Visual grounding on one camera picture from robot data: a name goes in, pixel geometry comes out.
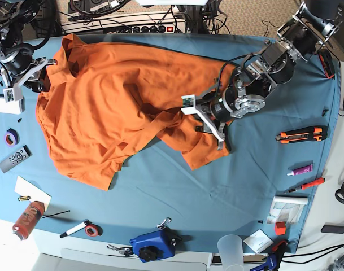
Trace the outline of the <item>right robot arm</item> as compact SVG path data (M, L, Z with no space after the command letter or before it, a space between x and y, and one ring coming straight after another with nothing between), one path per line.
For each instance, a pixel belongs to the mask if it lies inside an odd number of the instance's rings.
M39 44L31 45L23 41L22 30L36 17L43 1L0 1L0 75L5 84L6 103L22 100L23 86L35 93L50 89L47 67L58 62L46 57L33 58L34 52L49 41L56 22L55 1L47 1L47 5L51 8L51 18L46 36Z

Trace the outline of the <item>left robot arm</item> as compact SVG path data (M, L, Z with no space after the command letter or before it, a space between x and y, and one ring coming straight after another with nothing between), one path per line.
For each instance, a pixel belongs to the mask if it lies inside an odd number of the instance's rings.
M227 122L261 110L267 96L291 80L298 60L307 62L316 54L326 77L335 77L326 44L338 32L343 18L344 1L303 1L292 18L279 27L278 40L266 39L261 50L239 57L241 64L233 70L225 89L219 75L199 96L183 96L182 113L198 117L203 124L196 130L213 134L221 150Z

